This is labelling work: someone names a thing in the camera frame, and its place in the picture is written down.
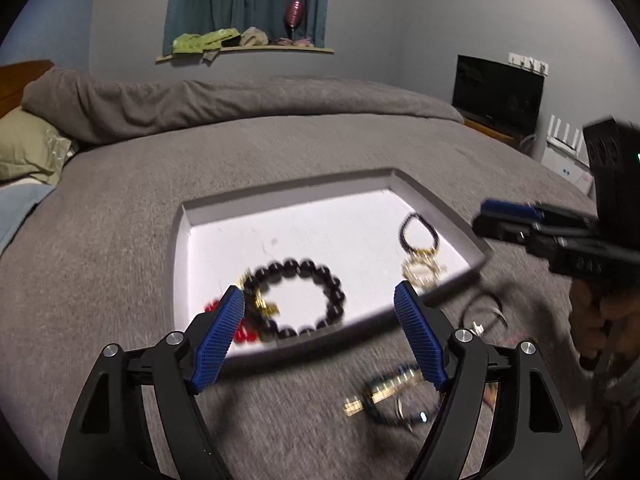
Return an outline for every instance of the pink balloon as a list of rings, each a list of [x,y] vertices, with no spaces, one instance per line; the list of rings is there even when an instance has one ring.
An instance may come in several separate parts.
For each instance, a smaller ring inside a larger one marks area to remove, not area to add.
[[[284,13],[284,22],[291,28],[296,28],[302,21],[305,13],[305,6],[300,0],[293,0]]]

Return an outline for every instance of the metal screw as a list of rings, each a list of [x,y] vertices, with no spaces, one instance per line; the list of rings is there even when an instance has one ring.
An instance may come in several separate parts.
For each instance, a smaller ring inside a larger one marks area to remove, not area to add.
[[[462,341],[463,343],[468,343],[472,339],[471,332],[469,330],[465,330],[461,328],[460,330],[456,330],[456,339],[458,341]]]
[[[184,335],[182,332],[171,332],[167,337],[166,341],[170,345],[179,345],[184,340]]]
[[[533,343],[530,343],[529,341],[523,341],[522,343],[520,343],[520,350],[522,350],[525,354],[535,354],[536,352],[536,347]]]
[[[110,344],[104,347],[102,355],[105,357],[113,357],[118,353],[118,345]]]

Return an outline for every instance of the shelf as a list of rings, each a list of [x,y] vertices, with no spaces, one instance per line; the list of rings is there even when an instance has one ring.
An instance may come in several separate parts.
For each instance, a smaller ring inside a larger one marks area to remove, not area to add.
[[[285,45],[261,45],[261,46],[224,46],[220,49],[220,53],[225,52],[249,52],[255,50],[286,50],[295,52],[319,52],[321,54],[334,54],[335,50],[332,48],[319,48],[316,46],[285,46]],[[163,61],[169,61],[171,59],[177,59],[187,56],[202,56],[197,52],[194,54],[169,54],[168,56],[156,57],[156,63],[162,63]]]
[[[515,139],[514,137],[508,136],[506,134],[502,134],[492,128],[484,126],[484,124],[476,123],[471,119],[467,119],[466,117],[465,117],[465,126],[472,128],[476,132],[480,132],[481,134],[485,134],[486,136],[499,140],[503,144],[511,146],[512,148],[518,147],[518,139]]]

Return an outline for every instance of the window sill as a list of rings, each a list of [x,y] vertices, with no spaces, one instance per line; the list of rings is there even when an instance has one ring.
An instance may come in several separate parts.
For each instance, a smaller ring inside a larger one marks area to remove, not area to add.
[[[256,50],[287,50],[296,52],[318,52],[321,54],[334,54],[335,50],[332,48],[318,48],[316,46],[284,46],[284,45],[262,45],[262,46],[224,46],[220,49],[221,54],[227,52],[253,52]],[[181,57],[194,57],[202,56],[202,54],[170,54],[168,56],[156,57],[156,63],[162,63],[163,61],[169,61],[171,59],[177,59]]]

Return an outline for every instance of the blue gripper pad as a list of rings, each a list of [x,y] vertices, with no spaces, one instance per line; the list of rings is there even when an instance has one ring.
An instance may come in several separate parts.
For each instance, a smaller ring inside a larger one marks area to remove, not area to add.
[[[242,291],[236,288],[227,300],[216,308],[216,317],[195,352],[191,384],[198,393],[207,385],[216,382],[242,316],[244,297]]]
[[[424,380],[441,391],[449,380],[442,361],[442,347],[404,282],[396,286],[394,310]]]
[[[545,219],[542,213],[533,206],[494,200],[492,198],[482,202],[480,212],[482,214],[499,214],[534,222],[542,222]]]

